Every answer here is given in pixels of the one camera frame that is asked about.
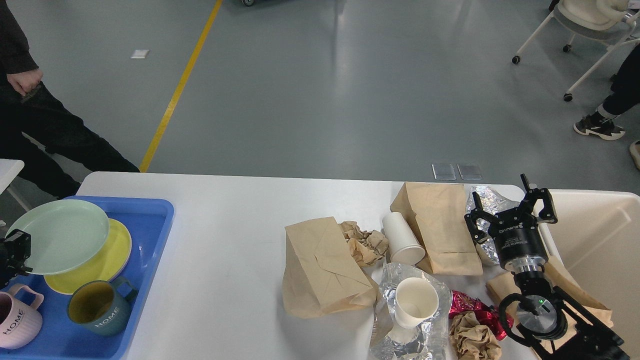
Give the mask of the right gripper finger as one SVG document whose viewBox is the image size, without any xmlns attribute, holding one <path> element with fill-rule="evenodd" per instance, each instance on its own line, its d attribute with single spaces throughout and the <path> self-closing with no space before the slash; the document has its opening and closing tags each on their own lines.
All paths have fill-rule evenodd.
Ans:
<svg viewBox="0 0 640 360">
<path fill-rule="evenodd" d="M 478 245 L 484 244 L 490 237 L 487 231 L 482 230 L 478 226 L 479 220 L 484 220 L 491 226 L 497 223 L 497 217 L 483 209 L 482 199 L 477 192 L 471 192 L 475 207 L 464 215 L 464 221 L 471 240 Z"/>
<path fill-rule="evenodd" d="M 518 219 L 531 220 L 532 224 L 557 224 L 558 217 L 553 196 L 546 187 L 531 187 L 525 173 L 519 175 L 525 188 L 525 196 L 518 205 Z M 535 214 L 535 205 L 542 201 L 541 210 Z"/>
</svg>

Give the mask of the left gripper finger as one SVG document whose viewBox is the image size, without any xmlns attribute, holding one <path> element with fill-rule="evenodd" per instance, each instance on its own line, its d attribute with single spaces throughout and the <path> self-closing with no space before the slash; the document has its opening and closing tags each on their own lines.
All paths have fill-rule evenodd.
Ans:
<svg viewBox="0 0 640 360">
<path fill-rule="evenodd" d="M 13 278 L 16 278 L 16 276 L 29 276 L 29 274 L 32 273 L 33 270 L 34 269 L 25 265 L 4 265 L 4 280 L 10 281 L 13 280 Z"/>
<path fill-rule="evenodd" d="M 7 233 L 4 244 L 9 249 L 9 265 L 24 265 L 31 255 L 31 235 L 14 229 Z"/>
</svg>

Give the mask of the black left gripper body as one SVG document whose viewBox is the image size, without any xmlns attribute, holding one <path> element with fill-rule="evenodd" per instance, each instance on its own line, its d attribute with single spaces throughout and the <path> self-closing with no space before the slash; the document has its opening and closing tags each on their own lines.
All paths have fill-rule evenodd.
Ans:
<svg viewBox="0 0 640 360">
<path fill-rule="evenodd" d="M 5 239 L 0 242 L 0 288 L 6 287 L 13 278 L 13 272 L 9 268 L 10 251 L 5 244 Z"/>
</svg>

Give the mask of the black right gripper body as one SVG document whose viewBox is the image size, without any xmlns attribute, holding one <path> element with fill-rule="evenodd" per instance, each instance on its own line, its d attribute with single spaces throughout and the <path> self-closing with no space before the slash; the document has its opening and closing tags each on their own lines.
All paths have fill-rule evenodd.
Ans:
<svg viewBox="0 0 640 360">
<path fill-rule="evenodd" d="M 500 266 L 508 272 L 542 272 L 549 260 L 538 224 L 523 219 L 492 223 L 492 237 Z"/>
</svg>

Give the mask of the brown paper bag under arm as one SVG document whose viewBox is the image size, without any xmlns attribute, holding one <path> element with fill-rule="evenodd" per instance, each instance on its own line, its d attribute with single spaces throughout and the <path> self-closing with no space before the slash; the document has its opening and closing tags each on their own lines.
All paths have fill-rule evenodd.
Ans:
<svg viewBox="0 0 640 360">
<path fill-rule="evenodd" d="M 540 360 L 627 360 L 611 311 L 557 258 L 542 272 L 505 272 L 487 283 L 507 336 Z"/>
</svg>

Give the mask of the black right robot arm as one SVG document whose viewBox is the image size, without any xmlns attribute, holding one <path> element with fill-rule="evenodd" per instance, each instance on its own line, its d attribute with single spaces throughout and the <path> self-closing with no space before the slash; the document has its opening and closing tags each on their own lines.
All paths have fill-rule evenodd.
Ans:
<svg viewBox="0 0 640 360">
<path fill-rule="evenodd" d="M 464 215 L 471 239 L 492 239 L 499 265 L 513 275 L 519 292 L 500 301 L 499 322 L 509 338 L 542 360 L 628 360 L 624 340 L 546 276 L 548 253 L 538 230 L 558 221 L 546 187 L 530 187 L 520 176 L 525 196 L 516 207 L 491 214 L 473 191 L 474 208 Z"/>
</svg>

